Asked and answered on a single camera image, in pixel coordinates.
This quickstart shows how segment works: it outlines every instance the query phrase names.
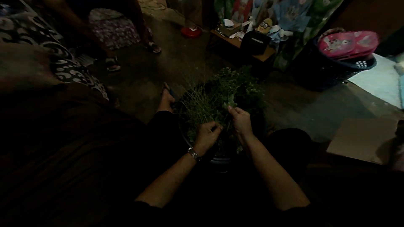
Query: plastic basket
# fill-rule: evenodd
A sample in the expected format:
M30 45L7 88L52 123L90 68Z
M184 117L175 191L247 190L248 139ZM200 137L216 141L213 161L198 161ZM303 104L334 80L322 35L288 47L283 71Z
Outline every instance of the plastic basket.
M331 59L321 53L315 38L303 51L295 67L294 78L309 90L324 91L376 66L376 59L347 63Z

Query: hand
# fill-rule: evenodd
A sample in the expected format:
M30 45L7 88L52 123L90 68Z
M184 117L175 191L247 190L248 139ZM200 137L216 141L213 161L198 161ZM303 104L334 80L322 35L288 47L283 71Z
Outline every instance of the hand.
M223 126L216 122L209 122L199 126L198 135L194 146L194 151L199 157L202 157L216 142Z
M241 108L227 107L229 113L233 116L233 125L236 130L238 139L242 141L246 137L254 136L253 129L251 127L250 114Z

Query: green herb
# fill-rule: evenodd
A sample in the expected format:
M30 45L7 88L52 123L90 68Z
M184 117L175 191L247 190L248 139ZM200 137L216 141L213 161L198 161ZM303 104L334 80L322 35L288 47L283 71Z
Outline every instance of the green herb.
M182 98L180 108L182 118L187 123L187 136L195 142L196 131L200 124L216 121L224 126L217 142L216 156L228 156L229 152L238 153L240 148L233 136L232 116L227 107L239 106L249 112L251 117L263 116L266 107L264 93L256 78L250 73L250 67L243 66L239 71L223 68L207 82L189 83L190 89Z

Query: pink bag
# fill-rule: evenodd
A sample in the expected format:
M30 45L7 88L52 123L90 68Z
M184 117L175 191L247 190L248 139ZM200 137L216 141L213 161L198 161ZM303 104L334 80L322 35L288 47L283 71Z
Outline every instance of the pink bag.
M378 45L378 35L370 31L334 33L318 42L321 52L336 60L370 55Z

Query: watch strap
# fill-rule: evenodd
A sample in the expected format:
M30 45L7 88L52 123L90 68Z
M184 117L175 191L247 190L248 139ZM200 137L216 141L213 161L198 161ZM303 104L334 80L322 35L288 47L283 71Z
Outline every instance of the watch strap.
M198 154L194 151L193 147L188 149L188 154L190 154L197 162L199 162L202 158L198 156Z

